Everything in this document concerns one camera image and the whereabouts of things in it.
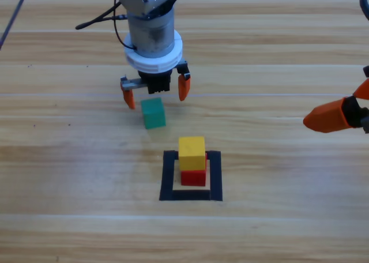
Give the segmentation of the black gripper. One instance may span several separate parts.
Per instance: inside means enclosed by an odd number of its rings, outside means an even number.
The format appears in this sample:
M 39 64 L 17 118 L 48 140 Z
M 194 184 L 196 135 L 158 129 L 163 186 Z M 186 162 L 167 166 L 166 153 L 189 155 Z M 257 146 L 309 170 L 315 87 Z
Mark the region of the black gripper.
M 179 100 L 184 101 L 190 91 L 190 71 L 187 61 L 180 61 L 176 66 L 178 77 Z M 129 109 L 135 109 L 133 89 L 147 88 L 149 94 L 169 91 L 171 83 L 172 69 L 163 73 L 144 73 L 139 71 L 138 78 L 129 80 L 126 76 L 121 77 L 121 88 L 123 98 Z
M 357 99 L 369 99 L 369 78 L 354 91 L 353 96 L 315 107 L 304 117 L 303 124 L 320 133 L 362 128 L 368 134 L 368 108 L 360 107 Z

